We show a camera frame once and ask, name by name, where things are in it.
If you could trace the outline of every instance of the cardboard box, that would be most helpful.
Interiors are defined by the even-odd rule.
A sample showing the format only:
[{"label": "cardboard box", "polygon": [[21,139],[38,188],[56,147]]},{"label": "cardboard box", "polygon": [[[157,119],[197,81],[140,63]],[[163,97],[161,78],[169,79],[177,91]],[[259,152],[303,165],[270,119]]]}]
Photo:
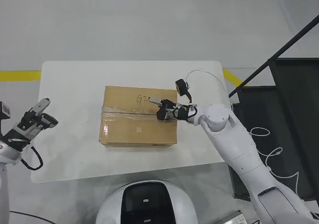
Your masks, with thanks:
[{"label": "cardboard box", "polygon": [[177,102],[176,90],[106,86],[99,142],[106,147],[168,147],[177,143],[177,121],[160,122],[149,97]]}]

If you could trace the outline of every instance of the white table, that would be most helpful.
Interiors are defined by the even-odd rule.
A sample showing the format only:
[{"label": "white table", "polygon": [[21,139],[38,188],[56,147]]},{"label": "white table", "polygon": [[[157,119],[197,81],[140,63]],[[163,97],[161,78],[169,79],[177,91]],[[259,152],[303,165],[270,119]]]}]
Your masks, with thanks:
[{"label": "white table", "polygon": [[[175,89],[175,81],[194,69],[213,73],[226,88],[219,62],[45,62],[39,98],[51,99],[45,112],[59,124],[35,140],[44,166],[32,172],[32,181],[47,183],[223,162],[202,128],[186,122],[178,122],[178,143],[169,148],[105,148],[98,141],[105,86]],[[193,72],[188,83],[194,103],[229,105],[228,95],[210,75]],[[185,97],[178,96],[178,101],[188,103]]]}]

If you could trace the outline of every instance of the gray floor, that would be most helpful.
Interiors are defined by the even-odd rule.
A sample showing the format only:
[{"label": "gray floor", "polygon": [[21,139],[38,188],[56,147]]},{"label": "gray floor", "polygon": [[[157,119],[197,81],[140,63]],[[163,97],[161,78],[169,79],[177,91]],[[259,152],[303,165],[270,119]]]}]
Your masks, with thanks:
[{"label": "gray floor", "polygon": [[[37,70],[46,60],[218,60],[244,79],[318,13],[319,0],[0,0],[0,70]],[[319,57],[319,25],[285,56]],[[265,70],[250,84],[274,83]],[[0,83],[13,113],[4,131],[36,103],[39,85]],[[226,164],[49,184],[33,184],[21,164],[8,170],[11,209],[57,223],[94,223],[108,194],[147,178],[181,186],[200,223],[238,209],[256,218],[250,203],[232,198]],[[12,214],[14,223],[43,222]]]}]

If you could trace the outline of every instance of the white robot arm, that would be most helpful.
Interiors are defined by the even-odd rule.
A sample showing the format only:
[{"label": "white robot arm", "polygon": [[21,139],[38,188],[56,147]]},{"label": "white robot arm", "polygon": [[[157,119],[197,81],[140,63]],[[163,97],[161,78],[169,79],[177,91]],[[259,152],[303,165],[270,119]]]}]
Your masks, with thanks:
[{"label": "white robot arm", "polygon": [[244,182],[263,223],[319,223],[300,197],[272,176],[252,137],[230,108],[183,105],[152,97],[149,101],[159,106],[159,120],[176,118],[202,126],[219,155]]},{"label": "white robot arm", "polygon": [[[43,130],[55,127],[58,122],[50,115],[43,113],[50,104],[49,99],[42,99],[25,113],[20,122],[6,134],[1,134],[0,122],[0,224],[8,224],[10,205],[8,198],[8,181],[6,164],[14,164],[21,159],[22,151]],[[0,121],[10,118],[10,110],[0,102]]]}]

